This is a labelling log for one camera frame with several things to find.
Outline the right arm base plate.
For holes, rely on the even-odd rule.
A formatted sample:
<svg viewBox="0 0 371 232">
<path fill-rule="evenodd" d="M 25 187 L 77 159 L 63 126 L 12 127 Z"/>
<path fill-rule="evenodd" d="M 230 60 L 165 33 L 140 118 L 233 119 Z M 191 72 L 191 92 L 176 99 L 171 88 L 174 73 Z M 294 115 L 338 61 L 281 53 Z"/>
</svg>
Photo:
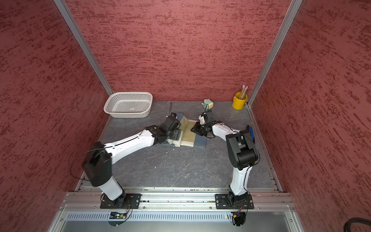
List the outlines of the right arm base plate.
<svg viewBox="0 0 371 232">
<path fill-rule="evenodd" d="M 254 209 L 252 196 L 248 192 L 239 196 L 235 196 L 233 193 L 215 194 L 214 197 L 217 209 Z"/>
</svg>

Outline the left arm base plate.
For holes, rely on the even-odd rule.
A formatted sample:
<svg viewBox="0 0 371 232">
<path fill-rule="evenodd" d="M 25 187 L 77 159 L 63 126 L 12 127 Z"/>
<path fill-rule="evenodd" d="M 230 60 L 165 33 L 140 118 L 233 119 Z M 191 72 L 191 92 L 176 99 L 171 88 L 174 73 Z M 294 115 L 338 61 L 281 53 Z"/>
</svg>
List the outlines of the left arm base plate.
<svg viewBox="0 0 371 232">
<path fill-rule="evenodd" d="M 110 200 L 103 193 L 100 198 L 100 209 L 138 209 L 141 197 L 139 193 L 125 193 L 116 200 Z"/>
</svg>

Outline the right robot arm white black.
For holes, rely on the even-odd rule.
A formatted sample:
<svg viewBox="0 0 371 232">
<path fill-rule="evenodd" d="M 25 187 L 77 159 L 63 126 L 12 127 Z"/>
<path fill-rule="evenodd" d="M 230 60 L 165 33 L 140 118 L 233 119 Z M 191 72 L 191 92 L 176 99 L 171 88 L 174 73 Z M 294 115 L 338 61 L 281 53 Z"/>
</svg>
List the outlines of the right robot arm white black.
<svg viewBox="0 0 371 232">
<path fill-rule="evenodd" d="M 228 204 L 236 208 L 249 200 L 247 183 L 253 166 L 260 162 L 260 153 L 249 130 L 235 130 L 222 122 L 201 124 L 197 122 L 191 131 L 197 135 L 219 137 L 226 142 L 229 160 L 233 166 L 229 185 Z"/>
</svg>

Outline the blue beige white patchwork pillowcase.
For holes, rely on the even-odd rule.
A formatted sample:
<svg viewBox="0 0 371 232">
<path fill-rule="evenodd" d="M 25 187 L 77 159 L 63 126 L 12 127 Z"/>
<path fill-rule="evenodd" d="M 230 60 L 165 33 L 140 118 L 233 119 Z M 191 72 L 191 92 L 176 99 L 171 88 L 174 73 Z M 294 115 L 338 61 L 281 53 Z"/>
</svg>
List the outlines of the blue beige white patchwork pillowcase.
<svg viewBox="0 0 371 232">
<path fill-rule="evenodd" d="M 191 147 L 191 148 L 199 148 L 199 149 L 206 149 L 207 146 L 207 138 L 200 136 L 191 131 L 191 129 L 196 125 L 196 120 L 191 120 L 185 117 L 182 113 L 176 113 L 176 118 L 180 121 L 181 126 L 179 129 L 181 130 L 179 140 L 167 140 L 162 143 L 165 146 L 173 146 L 173 147 Z"/>
</svg>

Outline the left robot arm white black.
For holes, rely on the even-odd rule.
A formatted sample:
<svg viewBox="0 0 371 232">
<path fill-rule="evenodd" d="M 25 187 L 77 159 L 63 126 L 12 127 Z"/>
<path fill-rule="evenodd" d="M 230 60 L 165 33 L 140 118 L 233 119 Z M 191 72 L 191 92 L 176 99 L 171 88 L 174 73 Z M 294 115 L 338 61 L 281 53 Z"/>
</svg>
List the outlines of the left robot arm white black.
<svg viewBox="0 0 371 232">
<path fill-rule="evenodd" d="M 180 121 L 172 113 L 159 126 L 150 125 L 141 132 L 125 139 L 102 144 L 96 142 L 82 163 L 84 172 L 92 186 L 103 192 L 103 198 L 111 207 L 124 208 L 129 203 L 126 193 L 115 180 L 112 166 L 120 159 L 140 150 L 166 141 L 180 139 Z"/>
</svg>

